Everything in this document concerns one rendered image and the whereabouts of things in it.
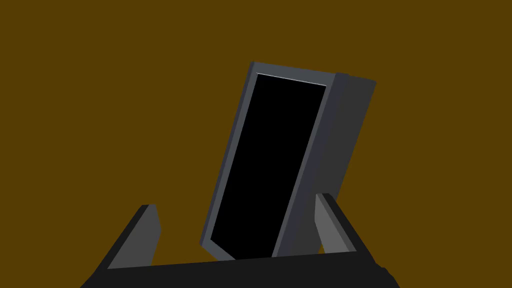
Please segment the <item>grey box with black screen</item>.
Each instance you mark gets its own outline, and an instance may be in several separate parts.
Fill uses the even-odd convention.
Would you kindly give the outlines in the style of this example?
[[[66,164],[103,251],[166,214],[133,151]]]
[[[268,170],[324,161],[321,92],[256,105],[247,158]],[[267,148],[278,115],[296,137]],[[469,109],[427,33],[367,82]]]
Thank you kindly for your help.
[[[376,85],[252,62],[200,245],[218,261],[318,253],[316,195],[338,197]]]

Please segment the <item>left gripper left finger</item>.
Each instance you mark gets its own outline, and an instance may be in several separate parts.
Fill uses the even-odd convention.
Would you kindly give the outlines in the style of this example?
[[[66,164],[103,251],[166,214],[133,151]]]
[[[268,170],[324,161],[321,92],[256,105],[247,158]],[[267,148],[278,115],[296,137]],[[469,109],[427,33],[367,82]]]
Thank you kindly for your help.
[[[105,268],[151,266],[160,237],[161,222],[156,205],[142,205],[109,251]]]

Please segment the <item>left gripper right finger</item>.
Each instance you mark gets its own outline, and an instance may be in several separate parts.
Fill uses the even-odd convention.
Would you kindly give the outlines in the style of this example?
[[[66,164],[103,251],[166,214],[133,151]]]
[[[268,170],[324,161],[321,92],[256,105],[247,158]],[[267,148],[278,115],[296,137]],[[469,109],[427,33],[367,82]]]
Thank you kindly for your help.
[[[314,223],[326,254],[356,253],[363,261],[375,263],[363,240],[331,194],[315,195]]]

